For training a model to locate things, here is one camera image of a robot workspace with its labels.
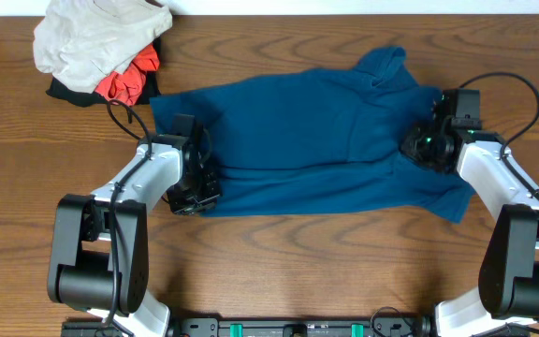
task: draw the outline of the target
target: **white wall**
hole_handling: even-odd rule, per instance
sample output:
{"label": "white wall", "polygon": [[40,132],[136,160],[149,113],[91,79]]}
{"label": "white wall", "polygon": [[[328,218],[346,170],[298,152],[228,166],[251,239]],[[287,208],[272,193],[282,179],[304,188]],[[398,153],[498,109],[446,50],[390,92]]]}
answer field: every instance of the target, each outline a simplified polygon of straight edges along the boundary
{"label": "white wall", "polygon": [[[45,15],[50,0],[0,0],[1,16]],[[539,0],[158,0],[177,14],[539,14]]]}

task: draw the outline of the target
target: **cable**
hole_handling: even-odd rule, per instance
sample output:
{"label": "cable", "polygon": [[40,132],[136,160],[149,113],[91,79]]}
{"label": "cable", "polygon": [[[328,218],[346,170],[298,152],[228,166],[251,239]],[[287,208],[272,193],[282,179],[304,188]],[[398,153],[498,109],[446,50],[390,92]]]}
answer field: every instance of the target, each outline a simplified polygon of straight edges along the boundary
{"label": "cable", "polygon": [[447,115],[446,117],[444,117],[444,119],[442,120],[442,125],[440,125],[440,136],[444,135],[444,131],[446,130],[446,122],[452,119],[453,119],[452,115]]}
{"label": "cable", "polygon": [[371,315],[371,319],[370,319],[370,329],[371,329],[371,331],[373,331],[379,337],[386,337],[385,335],[382,334],[382,332],[380,332],[378,329],[376,329],[375,326],[373,325],[373,320],[375,319],[375,317],[378,314],[380,314],[381,311],[383,311],[385,309],[389,309],[389,310],[392,310],[392,311],[396,312],[401,317],[404,324],[406,324],[411,329],[411,333],[408,336],[413,335],[413,330],[414,330],[413,324],[409,323],[409,321],[406,320],[406,318],[402,316],[401,312],[397,308],[389,307],[389,306],[382,307],[382,308],[378,309],[375,313],[373,313],[373,315]]}
{"label": "cable", "polygon": [[213,143],[211,142],[211,135],[210,132],[204,128],[203,132],[205,132],[205,136],[207,136],[207,143],[208,143],[208,150],[203,157],[201,157],[201,160],[199,161],[200,165],[205,164],[205,162],[211,157],[211,153],[213,152]]}
{"label": "cable", "polygon": [[[515,135],[513,135],[513,137],[511,137],[509,140],[507,140],[501,146],[501,160],[503,161],[504,165],[509,169],[509,171],[511,171],[511,173],[513,173],[515,178],[517,178],[517,180],[519,180],[519,182],[525,186],[525,188],[532,194],[532,196],[536,200],[539,201],[539,188],[537,188],[537,189],[533,188],[525,180],[525,178],[523,178],[523,176],[521,176],[521,174],[519,174],[519,172],[517,172],[515,167],[513,167],[513,165],[508,160],[509,154],[506,154],[504,152],[504,151],[506,151],[506,148],[509,146],[509,144],[511,142],[513,142],[513,140],[518,139],[519,137],[521,137],[524,133],[526,133],[528,130],[530,130],[532,128],[532,126],[535,125],[536,122],[538,121],[538,119],[539,119],[539,92],[538,92],[538,89],[535,87],[535,85],[533,85],[526,78],[524,78],[524,77],[522,77],[522,76],[520,76],[518,74],[505,72],[505,71],[491,72],[491,73],[486,73],[486,74],[476,76],[476,77],[474,77],[474,78],[472,78],[472,79],[470,79],[468,81],[465,81],[463,84],[461,84],[459,86],[459,88],[464,88],[467,85],[469,85],[469,84],[471,84],[471,83],[473,83],[475,81],[478,81],[478,80],[481,80],[481,79],[484,79],[484,78],[488,78],[488,77],[495,77],[495,76],[510,77],[510,78],[513,78],[513,79],[516,79],[516,80],[519,80],[519,81],[523,82],[525,85],[527,85],[532,90],[533,96],[535,97],[536,111],[535,111],[535,115],[533,116],[533,119],[525,127],[523,127],[519,132],[517,132]],[[538,333],[539,334],[539,329],[526,327],[526,326],[522,326],[522,325],[519,325],[519,324],[506,324],[506,325],[504,325],[503,327],[500,327],[497,330],[494,330],[494,331],[488,332],[487,334],[479,335],[479,336],[480,337],[492,336],[492,335],[494,335],[494,334],[496,334],[498,332],[502,332],[505,329],[508,329],[508,327],[515,327],[517,329],[521,329],[521,330],[525,330],[525,331],[528,331],[528,332]]]}
{"label": "cable", "polygon": [[125,334],[126,336],[128,337],[134,337],[134,333],[126,330],[123,326],[121,326],[120,324],[116,323],[115,321],[111,323],[111,326],[109,327],[99,327],[95,330],[95,337],[112,337],[113,335],[109,336],[107,335],[107,333],[105,331],[108,331],[108,330],[118,330],[119,332],[121,332],[122,334]]}
{"label": "cable", "polygon": [[111,306],[109,308],[108,316],[105,318],[105,320],[102,323],[102,327],[106,328],[109,327],[109,325],[113,322],[113,317],[115,316],[115,313],[118,311],[118,301],[119,301],[119,289],[120,289],[120,264],[118,261],[118,239],[116,238],[116,223],[118,219],[116,218],[116,208],[115,203],[120,195],[120,193],[123,192],[124,185],[130,179],[130,177],[151,158],[151,154],[153,152],[153,145],[152,145],[152,139],[151,134],[149,133],[149,129],[147,129],[147,126],[144,124],[142,119],[140,119],[140,116],[136,112],[134,112],[130,107],[128,107],[124,102],[119,101],[117,99],[112,99],[109,102],[106,103],[108,106],[108,113],[111,119],[122,129],[124,130],[128,135],[135,137],[137,139],[140,139],[136,134],[134,134],[132,131],[128,130],[125,126],[123,126],[113,115],[111,112],[111,104],[117,104],[121,105],[126,109],[126,113],[128,114],[128,122],[132,122],[132,117],[136,118],[138,123],[140,124],[140,127],[142,127],[143,132],[145,133],[145,139],[147,140],[147,152],[145,155],[143,155],[142,159],[137,162],[137,164],[132,167],[126,174],[120,179],[119,182],[114,183],[113,192],[111,193],[111,198],[109,200],[109,239],[111,240],[111,272],[113,273],[113,288],[111,291]]}

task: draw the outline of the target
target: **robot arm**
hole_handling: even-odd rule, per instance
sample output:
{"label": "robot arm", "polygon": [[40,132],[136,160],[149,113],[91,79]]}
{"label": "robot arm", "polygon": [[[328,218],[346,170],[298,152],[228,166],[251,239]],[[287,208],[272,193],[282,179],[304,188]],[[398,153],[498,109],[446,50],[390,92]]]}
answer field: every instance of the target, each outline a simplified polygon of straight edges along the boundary
{"label": "robot arm", "polygon": [[434,123],[416,125],[401,146],[419,165],[457,173],[497,219],[479,286],[436,307],[442,337],[539,321],[539,187],[502,145],[499,135],[481,129],[479,92],[459,89],[445,91]]}
{"label": "robot arm", "polygon": [[199,160],[202,133],[202,125],[192,116],[177,115],[170,133],[140,144],[135,157],[110,182],[89,196],[62,198],[55,216],[48,279],[52,301],[108,316],[114,288],[112,258],[83,249],[82,243],[110,240],[110,203],[116,183],[135,169],[151,145],[150,158],[129,176],[115,200],[121,277],[113,323],[115,329],[138,337],[168,334],[169,309],[147,290],[147,214],[164,194],[177,214],[203,212],[215,205],[221,191],[213,171]]}

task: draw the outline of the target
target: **red cloth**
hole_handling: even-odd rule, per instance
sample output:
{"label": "red cloth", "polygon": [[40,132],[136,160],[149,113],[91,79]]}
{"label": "red cloth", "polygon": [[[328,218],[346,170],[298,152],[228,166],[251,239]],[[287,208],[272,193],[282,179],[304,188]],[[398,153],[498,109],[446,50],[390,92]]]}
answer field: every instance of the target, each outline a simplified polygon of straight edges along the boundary
{"label": "red cloth", "polygon": [[99,82],[95,92],[107,100],[118,99],[128,106],[133,106],[137,103],[142,87],[145,85],[145,73],[158,68],[159,58],[153,45],[150,44],[138,53],[124,74],[112,72]]}

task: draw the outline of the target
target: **pile of clothes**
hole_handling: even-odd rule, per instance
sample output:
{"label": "pile of clothes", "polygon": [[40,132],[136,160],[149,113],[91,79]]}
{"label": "pile of clothes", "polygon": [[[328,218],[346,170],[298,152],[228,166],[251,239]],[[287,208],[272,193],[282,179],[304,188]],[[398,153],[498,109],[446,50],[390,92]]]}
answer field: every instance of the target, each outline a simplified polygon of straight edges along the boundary
{"label": "pile of clothes", "polygon": [[79,107],[149,104],[158,37],[171,25],[167,6],[143,0],[52,0],[33,45],[36,68],[53,75],[47,94]]}

